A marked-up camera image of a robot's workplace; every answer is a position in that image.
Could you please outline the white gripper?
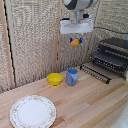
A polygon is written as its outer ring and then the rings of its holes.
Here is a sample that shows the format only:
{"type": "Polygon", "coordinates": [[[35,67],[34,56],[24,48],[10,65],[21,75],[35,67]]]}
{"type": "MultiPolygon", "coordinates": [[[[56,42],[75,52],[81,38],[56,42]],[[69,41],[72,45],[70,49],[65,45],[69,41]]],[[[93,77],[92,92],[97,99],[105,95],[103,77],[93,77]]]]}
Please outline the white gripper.
{"type": "Polygon", "coordinates": [[[73,24],[70,20],[60,21],[60,33],[72,34],[72,33],[88,33],[93,31],[93,20],[82,20],[80,23],[73,24]]]}

